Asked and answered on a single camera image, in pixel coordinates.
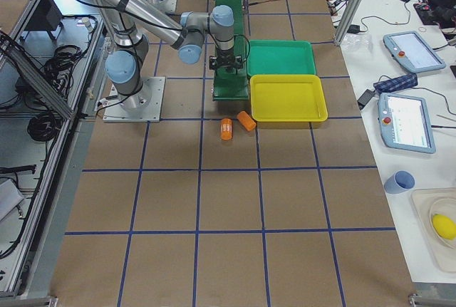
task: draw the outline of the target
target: floor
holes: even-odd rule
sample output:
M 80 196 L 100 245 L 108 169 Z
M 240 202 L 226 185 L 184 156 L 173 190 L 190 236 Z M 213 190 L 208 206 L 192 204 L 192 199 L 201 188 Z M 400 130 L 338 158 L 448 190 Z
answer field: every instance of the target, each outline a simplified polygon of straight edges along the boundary
M 178 0 L 177 13 L 213 5 Z M 211 42 L 188 66 L 150 37 L 142 73 L 167 77 L 161 121 L 96 120 L 51 284 L 59 306 L 409 306 L 326 1 L 251 6 L 245 34 L 312 42 L 329 119 L 247 132 L 245 104 L 212 101 Z

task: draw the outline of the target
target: orange cylinder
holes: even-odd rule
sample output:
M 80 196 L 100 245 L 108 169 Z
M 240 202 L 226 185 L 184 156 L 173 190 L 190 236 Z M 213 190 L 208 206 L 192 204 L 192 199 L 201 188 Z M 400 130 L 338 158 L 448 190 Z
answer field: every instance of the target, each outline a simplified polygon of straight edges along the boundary
M 220 138 L 231 140 L 233 137 L 232 121 L 229 118 L 222 119 L 220 123 Z
M 252 131 L 257 126 L 257 123 L 245 111 L 238 113 L 237 119 L 247 131 Z

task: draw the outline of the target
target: green tray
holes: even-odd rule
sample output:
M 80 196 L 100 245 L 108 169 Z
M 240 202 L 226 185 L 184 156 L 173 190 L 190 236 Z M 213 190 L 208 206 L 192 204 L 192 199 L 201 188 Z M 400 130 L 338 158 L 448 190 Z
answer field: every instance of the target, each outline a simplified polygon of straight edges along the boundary
M 316 74 L 308 41 L 251 40 L 247 74 Z

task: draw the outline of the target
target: yellow plastic bin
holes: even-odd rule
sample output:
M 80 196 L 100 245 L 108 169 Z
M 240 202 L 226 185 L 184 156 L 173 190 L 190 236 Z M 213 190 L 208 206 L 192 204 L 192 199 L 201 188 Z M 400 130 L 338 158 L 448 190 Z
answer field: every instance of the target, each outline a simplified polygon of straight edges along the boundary
M 323 122 L 328 119 L 318 76 L 258 74 L 250 78 L 252 117 L 259 122 Z

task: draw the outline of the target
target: yellow lemon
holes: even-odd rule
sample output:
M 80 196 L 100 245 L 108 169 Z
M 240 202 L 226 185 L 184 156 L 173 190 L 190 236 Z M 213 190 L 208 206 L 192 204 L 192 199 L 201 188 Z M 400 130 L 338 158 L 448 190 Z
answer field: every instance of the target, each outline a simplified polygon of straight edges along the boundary
M 456 224 L 447 216 L 434 214 L 432 216 L 432 225 L 442 238 L 454 239 L 456 237 Z

